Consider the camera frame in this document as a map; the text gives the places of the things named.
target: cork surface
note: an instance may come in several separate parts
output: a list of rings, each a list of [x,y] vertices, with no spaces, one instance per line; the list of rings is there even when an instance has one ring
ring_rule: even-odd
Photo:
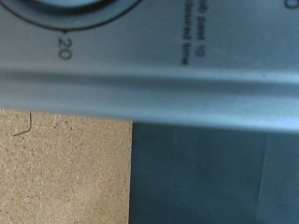
[[[30,124],[0,109],[0,223],[128,223],[132,124],[38,113]]]

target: gray plastic surface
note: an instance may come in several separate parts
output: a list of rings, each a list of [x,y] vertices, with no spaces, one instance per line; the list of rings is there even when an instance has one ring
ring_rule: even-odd
[[[64,34],[0,7],[0,106],[297,132],[298,14],[283,0],[144,0]]]

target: dial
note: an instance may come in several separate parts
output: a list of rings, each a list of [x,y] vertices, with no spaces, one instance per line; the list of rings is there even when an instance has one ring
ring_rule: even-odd
[[[103,0],[36,0],[36,2],[47,4],[53,7],[86,7],[90,4],[103,2]]]
[[[18,18],[34,25],[77,31],[106,24],[124,15],[141,0],[0,0]]]

